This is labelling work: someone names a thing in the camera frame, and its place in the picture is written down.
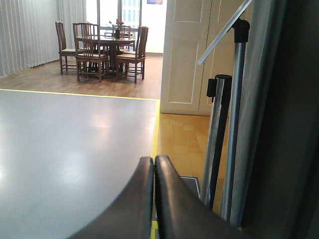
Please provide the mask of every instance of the window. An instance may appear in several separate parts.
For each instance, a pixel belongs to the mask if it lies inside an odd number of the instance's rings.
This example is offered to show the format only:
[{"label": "window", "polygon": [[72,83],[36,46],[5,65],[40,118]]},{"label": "window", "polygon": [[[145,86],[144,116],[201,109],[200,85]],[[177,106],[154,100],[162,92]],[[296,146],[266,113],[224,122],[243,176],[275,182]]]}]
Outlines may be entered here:
[{"label": "window", "polygon": [[99,23],[103,30],[110,29],[118,18],[137,31],[141,25],[141,3],[142,0],[86,0],[87,21]]}]

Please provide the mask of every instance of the flower vase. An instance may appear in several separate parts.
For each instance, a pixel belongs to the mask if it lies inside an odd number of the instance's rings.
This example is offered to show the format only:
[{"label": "flower vase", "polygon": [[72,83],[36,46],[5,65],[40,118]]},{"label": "flower vase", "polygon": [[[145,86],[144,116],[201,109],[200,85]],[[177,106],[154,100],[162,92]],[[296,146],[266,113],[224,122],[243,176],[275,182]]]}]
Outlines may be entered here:
[{"label": "flower vase", "polygon": [[115,38],[120,39],[120,30],[119,29],[115,29]]}]

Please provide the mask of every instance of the parquet floor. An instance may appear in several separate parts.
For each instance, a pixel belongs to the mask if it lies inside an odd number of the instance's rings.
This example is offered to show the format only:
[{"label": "parquet floor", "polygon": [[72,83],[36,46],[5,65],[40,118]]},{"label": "parquet floor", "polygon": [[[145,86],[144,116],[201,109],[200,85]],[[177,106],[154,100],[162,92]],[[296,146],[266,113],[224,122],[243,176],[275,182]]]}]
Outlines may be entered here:
[{"label": "parquet floor", "polygon": [[[0,77],[0,89],[46,91],[116,97],[160,99],[162,56],[148,54],[145,79],[140,76],[134,84],[133,78],[116,81],[115,77],[76,81],[76,72],[69,70],[60,74],[59,61],[37,66],[7,77]],[[195,176],[202,181],[204,159],[207,147],[209,117],[160,114],[158,154],[167,154],[183,176]],[[216,202],[218,211],[224,179],[224,158],[218,176]]]}]

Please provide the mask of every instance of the chair seat cushion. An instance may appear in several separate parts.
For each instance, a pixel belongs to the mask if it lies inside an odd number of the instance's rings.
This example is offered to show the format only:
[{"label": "chair seat cushion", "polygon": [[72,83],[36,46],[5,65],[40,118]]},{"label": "chair seat cushion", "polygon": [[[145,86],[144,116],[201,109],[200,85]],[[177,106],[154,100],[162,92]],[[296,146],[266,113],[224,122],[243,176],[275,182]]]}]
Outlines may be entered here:
[{"label": "chair seat cushion", "polygon": [[87,54],[78,54],[78,57],[96,57],[96,58],[99,58],[99,54],[92,54],[92,55],[87,55]]},{"label": "chair seat cushion", "polygon": [[133,54],[122,54],[122,55],[118,55],[116,56],[116,58],[126,58],[126,59],[136,59],[135,55]]},{"label": "chair seat cushion", "polygon": [[75,49],[68,49],[68,48],[66,48],[66,49],[62,50],[61,52],[75,53]]},{"label": "chair seat cushion", "polygon": [[75,49],[63,49],[62,52],[72,52],[72,53],[75,53]]}]

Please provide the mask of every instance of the white curtain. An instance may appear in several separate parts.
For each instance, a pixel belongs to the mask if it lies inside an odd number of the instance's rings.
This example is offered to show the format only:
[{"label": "white curtain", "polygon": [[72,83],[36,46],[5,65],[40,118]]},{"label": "white curtain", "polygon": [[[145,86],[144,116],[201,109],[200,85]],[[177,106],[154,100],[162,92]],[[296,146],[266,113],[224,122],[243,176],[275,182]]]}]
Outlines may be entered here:
[{"label": "white curtain", "polygon": [[67,47],[72,23],[85,21],[86,0],[0,0],[0,76],[59,59],[55,22],[65,22]]},{"label": "white curtain", "polygon": [[67,48],[74,48],[73,23],[86,22],[86,0],[57,0],[59,21],[63,22]]}]

